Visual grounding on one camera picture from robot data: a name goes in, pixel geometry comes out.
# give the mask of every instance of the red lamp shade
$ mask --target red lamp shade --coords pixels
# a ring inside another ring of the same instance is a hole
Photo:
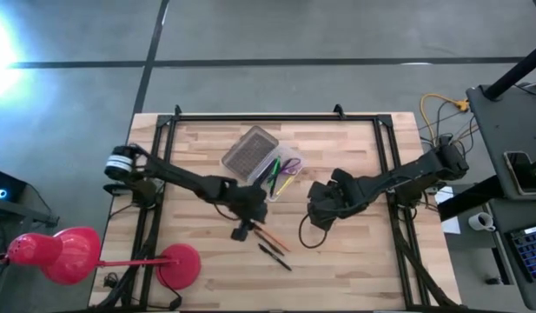
[[[158,265],[157,279],[173,290],[188,287],[200,274],[200,255],[187,244],[172,244],[162,256],[152,260],[99,261],[100,239],[96,231],[75,227],[54,236],[21,235],[10,243],[6,259],[15,264],[39,266],[49,280],[60,284],[78,283],[96,266]]]

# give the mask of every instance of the butcher block tabletop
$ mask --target butcher block tabletop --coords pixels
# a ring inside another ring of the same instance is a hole
[[[393,117],[400,160],[403,163],[413,161],[423,152],[414,114],[389,114]],[[151,150],[157,116],[136,115],[128,143],[138,143]],[[202,260],[198,279],[187,289],[179,291],[183,298],[179,310],[404,309],[384,196],[360,214],[345,220],[337,219],[328,232],[326,242],[317,249],[302,247],[298,237],[299,222],[307,212],[307,193],[314,181],[326,183],[337,167],[353,176],[380,174],[372,123],[178,122],[171,163],[201,175],[234,176],[222,166],[222,157],[240,136],[255,125],[306,159],[306,167],[280,198],[268,203],[266,217],[266,226],[291,249],[282,259],[293,270],[285,270],[261,252],[258,249],[260,240],[253,233],[249,233],[245,242],[230,239],[231,231],[238,222],[220,216],[211,204],[198,199],[194,193],[168,184],[156,254],[159,255],[170,244],[187,243],[198,250]],[[388,163],[391,164],[385,132],[384,142]],[[165,138],[160,147],[159,155],[162,156]],[[130,200],[130,196],[117,197],[111,211],[128,205]],[[231,215],[226,208],[220,209]],[[130,208],[109,220],[103,239],[102,260],[130,259],[137,217],[138,209]],[[439,215],[421,205],[414,225],[422,262],[446,294],[460,303]],[[305,223],[302,232],[308,244],[317,243],[323,236],[323,232],[309,222]],[[103,279],[108,273],[116,272],[120,277],[126,269],[126,266],[98,269],[89,305],[100,303],[109,293],[110,289],[103,287]],[[138,275],[134,297],[139,296],[142,269]],[[416,280],[411,267],[408,275],[417,300]],[[149,304],[167,306],[174,298],[174,294],[153,276]]]

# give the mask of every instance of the bright light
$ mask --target bright light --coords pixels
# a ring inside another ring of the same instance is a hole
[[[17,55],[10,42],[10,36],[0,21],[0,96],[18,81],[20,72],[7,67],[17,61]]]
[[[0,190],[0,199],[3,199],[7,196],[7,190]]]

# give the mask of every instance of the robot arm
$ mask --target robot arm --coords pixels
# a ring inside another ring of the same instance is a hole
[[[310,223],[328,231],[337,217],[343,219],[362,212],[381,193],[391,189],[397,204],[414,206],[426,188],[439,180],[462,178],[467,170],[467,162],[448,141],[417,160],[379,176],[354,178],[344,170],[335,169],[331,181],[325,185],[315,182],[308,192]]]
[[[140,156],[146,157],[146,164],[136,166]],[[157,187],[146,178],[158,178],[193,191],[207,203],[227,206],[247,226],[250,220],[264,223],[268,213],[264,203],[266,192],[261,188],[239,187],[236,180],[229,177],[197,175],[150,155],[136,144],[115,147],[106,163],[105,175],[126,184],[133,191],[134,200],[143,208],[156,204]]]

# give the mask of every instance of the white label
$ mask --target white label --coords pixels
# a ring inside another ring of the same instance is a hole
[[[525,234],[532,234],[533,232],[536,232],[536,227],[532,227],[531,229],[525,230]]]

